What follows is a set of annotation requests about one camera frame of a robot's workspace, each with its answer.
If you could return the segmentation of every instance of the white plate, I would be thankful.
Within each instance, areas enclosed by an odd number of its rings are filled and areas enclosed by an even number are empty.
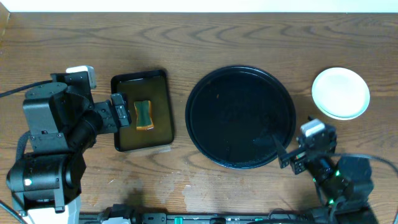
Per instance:
[[[321,72],[312,85],[312,98],[323,113],[341,120],[363,114],[371,99],[365,81],[346,68]]]

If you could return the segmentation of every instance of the wooden table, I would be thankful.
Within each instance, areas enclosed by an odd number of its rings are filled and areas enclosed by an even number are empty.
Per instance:
[[[110,81],[123,73],[164,68],[175,120],[170,146],[121,153],[113,135],[101,135],[85,154],[82,212],[114,203],[142,211],[268,213],[319,206],[308,173],[293,175],[277,161],[251,170],[216,165],[191,142],[185,104],[210,71],[243,64],[262,68],[288,89],[297,126],[309,114],[337,127],[338,152],[376,154],[398,162],[398,22],[394,14],[151,14],[12,13],[0,48],[0,92],[41,80],[75,65],[97,74],[95,101],[109,98]],[[359,73],[371,91],[362,116],[337,121],[313,104],[311,85],[328,67]],[[24,93],[0,99],[0,197],[16,143],[28,130]],[[289,150],[297,147],[292,141]],[[370,203],[380,223],[397,211],[396,176],[372,162]],[[0,210],[1,223],[15,222]]]

